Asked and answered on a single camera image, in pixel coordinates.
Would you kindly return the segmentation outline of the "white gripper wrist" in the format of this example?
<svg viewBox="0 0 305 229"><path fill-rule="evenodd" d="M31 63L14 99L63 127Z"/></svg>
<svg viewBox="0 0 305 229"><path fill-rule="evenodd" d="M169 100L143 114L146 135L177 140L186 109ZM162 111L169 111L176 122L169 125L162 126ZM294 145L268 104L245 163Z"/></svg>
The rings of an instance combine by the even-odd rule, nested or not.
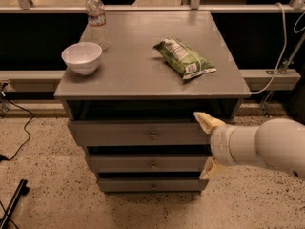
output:
<svg viewBox="0 0 305 229"><path fill-rule="evenodd" d="M216 177L226 170L226 166L262 166L262 159L255 147L257 126L242 127L225 124L224 121L207 113L194 112L193 115L202 130L208 135L212 134L213 157L206 160L199 176L201 180Z"/></svg>

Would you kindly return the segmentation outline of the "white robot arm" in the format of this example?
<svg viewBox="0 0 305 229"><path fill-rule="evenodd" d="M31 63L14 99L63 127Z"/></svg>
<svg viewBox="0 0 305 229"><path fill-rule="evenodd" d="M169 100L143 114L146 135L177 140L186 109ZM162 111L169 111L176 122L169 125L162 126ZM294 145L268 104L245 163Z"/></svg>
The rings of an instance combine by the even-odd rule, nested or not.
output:
<svg viewBox="0 0 305 229"><path fill-rule="evenodd" d="M212 155L200 179L216 177L229 166L248 165L305 179L305 126L286 118L259 126L236 126L206 113L194 112L202 130L211 136Z"/></svg>

